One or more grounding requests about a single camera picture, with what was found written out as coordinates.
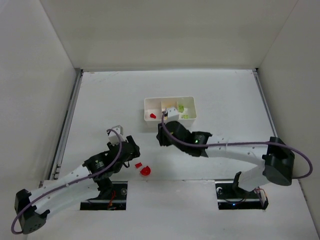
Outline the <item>light green lego block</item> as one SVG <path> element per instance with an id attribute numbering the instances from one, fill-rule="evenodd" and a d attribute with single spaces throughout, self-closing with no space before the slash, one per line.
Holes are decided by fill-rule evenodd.
<path id="1" fill-rule="evenodd" d="M 185 108 L 184 108 L 184 106 L 182 104 L 179 104 L 177 110 L 178 110 L 179 113 L 183 113 Z"/>

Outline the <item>red sloped lego piece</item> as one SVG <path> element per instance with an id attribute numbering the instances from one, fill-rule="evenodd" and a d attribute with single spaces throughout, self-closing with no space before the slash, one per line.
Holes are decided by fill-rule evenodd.
<path id="1" fill-rule="evenodd" d="M 156 116 L 155 114 L 153 114 L 153 113 L 151 113 L 151 114 L 149 115 L 149 117 L 150 117 L 151 119 L 156 119 L 156 118 L 157 118 L 157 116 Z"/>

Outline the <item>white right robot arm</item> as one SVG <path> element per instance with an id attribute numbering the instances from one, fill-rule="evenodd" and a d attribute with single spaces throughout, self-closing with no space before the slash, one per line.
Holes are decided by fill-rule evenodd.
<path id="1" fill-rule="evenodd" d="M 178 121 L 159 123 L 157 129 L 160 146 L 175 146 L 192 157 L 225 158 L 253 164 L 252 169 L 236 173 L 232 188 L 238 194 L 268 183 L 292 184 L 295 155 L 280 138 L 271 137 L 266 144 L 235 145 L 230 139 L 209 132 L 190 132 Z"/>

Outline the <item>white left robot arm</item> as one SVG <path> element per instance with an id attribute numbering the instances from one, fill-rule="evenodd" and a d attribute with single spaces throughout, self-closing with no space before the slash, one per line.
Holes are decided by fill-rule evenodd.
<path id="1" fill-rule="evenodd" d="M 91 156 L 69 174 L 34 190 L 21 189 L 15 194 L 16 217 L 11 224 L 14 235 L 28 235 L 43 227 L 47 220 L 82 201 L 105 198 L 113 192 L 110 177 L 129 161 L 138 158 L 140 148 L 132 136 L 112 144 L 108 150 Z"/>

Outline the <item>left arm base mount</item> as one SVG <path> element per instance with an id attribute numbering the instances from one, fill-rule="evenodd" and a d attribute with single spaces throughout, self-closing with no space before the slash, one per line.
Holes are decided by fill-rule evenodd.
<path id="1" fill-rule="evenodd" d="M 128 182 L 111 181 L 109 178 L 99 182 L 99 195 L 80 203 L 81 211 L 124 211 L 127 208 Z"/>

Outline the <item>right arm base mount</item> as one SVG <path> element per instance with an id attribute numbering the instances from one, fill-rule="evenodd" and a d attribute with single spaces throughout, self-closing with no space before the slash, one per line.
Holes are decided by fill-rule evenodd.
<path id="1" fill-rule="evenodd" d="M 264 189 L 256 187 L 252 191 L 239 188 L 238 172 L 233 180 L 215 181 L 217 206 L 219 210 L 266 210 L 269 200 Z"/>

